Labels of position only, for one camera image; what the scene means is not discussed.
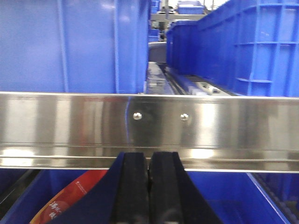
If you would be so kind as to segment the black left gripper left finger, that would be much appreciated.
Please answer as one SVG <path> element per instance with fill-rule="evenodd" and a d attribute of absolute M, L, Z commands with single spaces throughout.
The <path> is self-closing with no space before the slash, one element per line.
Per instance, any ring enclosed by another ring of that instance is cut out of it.
<path fill-rule="evenodd" d="M 147 224 L 149 197 L 143 153 L 120 153 L 104 177 L 52 224 Z"/>

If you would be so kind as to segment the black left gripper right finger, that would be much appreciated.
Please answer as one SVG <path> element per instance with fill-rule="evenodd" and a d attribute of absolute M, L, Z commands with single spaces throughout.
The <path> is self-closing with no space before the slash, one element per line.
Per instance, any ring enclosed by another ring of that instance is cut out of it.
<path fill-rule="evenodd" d="M 222 223 L 190 179 L 177 152 L 155 152 L 149 178 L 150 223 Z"/>

